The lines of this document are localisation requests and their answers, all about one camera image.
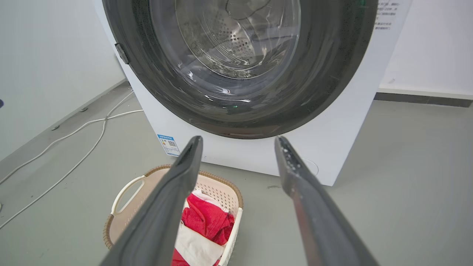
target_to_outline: white cable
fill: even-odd
[[[132,114],[132,113],[136,113],[136,112],[142,112],[142,110],[135,110],[135,111],[130,111],[130,112],[126,112],[126,113],[122,113],[122,114],[119,114],[119,115],[114,115],[114,116],[111,116],[109,117],[108,119],[112,119],[112,118],[117,118],[117,117],[120,117],[120,116],[123,116],[123,115],[127,115],[127,114]],[[77,133],[79,130],[83,129],[84,127],[92,124],[92,123],[95,123],[95,122],[99,122],[99,121],[103,121],[105,120],[105,118],[102,118],[102,119],[97,119],[97,120],[92,120],[92,121],[89,121],[85,124],[83,124],[80,128],[76,129],[74,132],[72,132],[71,134],[67,135],[67,136],[64,136],[60,139],[57,139],[55,141],[53,141],[51,144],[49,144],[48,147],[46,147],[46,149],[44,151],[42,151],[40,154],[36,155],[36,157],[32,158],[31,160],[23,163],[22,165],[18,166],[17,168],[13,169],[13,171],[11,171],[6,177],[4,177],[1,181],[0,181],[0,185],[5,182],[5,180],[7,180],[11,175],[13,175],[16,171],[18,171],[20,168],[22,168],[23,166],[27,165],[28,163],[38,159],[39,157],[41,157],[45,152],[47,152],[49,150],[50,147],[52,147],[54,144],[64,140],[64,139],[67,139],[69,138],[70,136],[74,135],[75,133]]]
[[[136,110],[136,111],[130,111],[130,112],[126,112],[126,113],[123,113],[123,114],[119,114],[119,115],[114,115],[112,117],[109,117],[110,114],[126,99],[128,98],[128,96],[130,96],[131,94],[133,93],[133,91],[131,91],[130,94],[128,94],[125,98],[123,98],[123,100],[121,100],[121,102],[119,102],[108,114],[105,118],[103,119],[97,119],[97,120],[92,120],[92,121],[89,121],[87,123],[85,123],[83,126],[81,126],[79,129],[77,129],[76,131],[74,131],[73,133],[65,136],[65,137],[62,137],[56,141],[54,141],[53,143],[51,143],[43,152],[41,152],[38,156],[34,157],[33,159],[31,159],[30,161],[22,164],[21,166],[17,167],[15,170],[13,170],[9,175],[7,175],[1,182],[0,184],[5,181],[8,177],[10,177],[15,171],[17,171],[18,169],[20,169],[21,167],[25,166],[26,164],[34,161],[35,159],[37,159],[38,157],[40,157],[41,155],[43,155],[46,150],[51,146],[53,145],[55,142],[59,141],[59,140],[63,140],[71,135],[73,135],[74,133],[76,133],[77,131],[79,131],[80,129],[84,128],[86,125],[88,124],[91,124],[91,123],[94,123],[94,122],[98,122],[98,121],[104,121],[104,125],[102,127],[102,133],[100,134],[100,137],[98,138],[98,140],[95,142],[94,146],[87,152],[87,154],[82,158],[80,159],[80,161],[71,169],[69,170],[69,172],[67,172],[67,174],[65,174],[61,179],[59,179],[59,181],[57,181],[56,183],[54,183],[54,185],[52,185],[50,188],[48,188],[44,193],[42,193],[39,197],[37,197],[35,200],[33,200],[30,204],[28,204],[25,208],[21,209],[19,212],[17,212],[15,215],[13,215],[10,219],[8,219],[6,222],[4,222],[2,225],[0,225],[0,229],[2,229],[7,223],[9,223],[11,220],[13,220],[15,217],[17,217],[20,213],[22,213],[24,210],[26,210],[27,208],[29,208],[31,205],[33,205],[35,202],[37,202],[40,198],[42,198],[44,195],[46,195],[48,192],[50,192],[55,186],[57,186],[59,183],[61,183],[72,171],[74,171],[77,166],[79,166],[79,164],[81,164],[85,158],[87,158],[87,156],[89,156],[89,154],[95,149],[95,147],[97,146],[97,144],[99,143],[99,141],[102,139],[102,137],[104,136],[104,133],[105,133],[105,125],[107,124],[107,120],[108,119],[111,119],[111,118],[115,118],[115,117],[119,117],[119,116],[122,116],[122,115],[127,115],[127,114],[131,114],[131,113],[136,113],[136,112],[141,112],[143,110]]]

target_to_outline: washing machine door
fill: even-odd
[[[283,134],[325,110],[357,70],[377,7],[377,0],[103,3],[119,54],[150,93],[188,123],[239,139]]]

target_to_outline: red cloth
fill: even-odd
[[[224,245],[230,238],[235,218],[220,207],[205,202],[194,194],[187,197],[189,208],[185,208],[181,220],[188,228],[205,236],[213,242]],[[172,266],[189,266],[181,254],[174,249]]]
[[[213,266],[218,266],[220,260],[218,259]],[[176,249],[174,249],[174,254],[173,254],[173,263],[171,266],[190,266],[184,258],[177,252]]]

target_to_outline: white wall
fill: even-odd
[[[92,0],[0,3],[0,160],[125,78]]]
[[[379,91],[473,99],[472,11],[472,0],[413,0]]]

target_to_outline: concrete floor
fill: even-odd
[[[117,88],[58,130],[0,162],[0,177],[128,92]],[[140,109],[136,98],[114,114]],[[92,147],[98,122],[54,146],[0,185],[0,223],[61,178]],[[472,265],[473,109],[375,101],[329,194],[383,266]],[[172,163],[144,113],[108,122],[104,138],[61,184],[0,230],[2,265],[98,265],[102,230],[120,189]],[[277,177],[203,163],[245,202],[231,266],[305,265],[291,200]]]

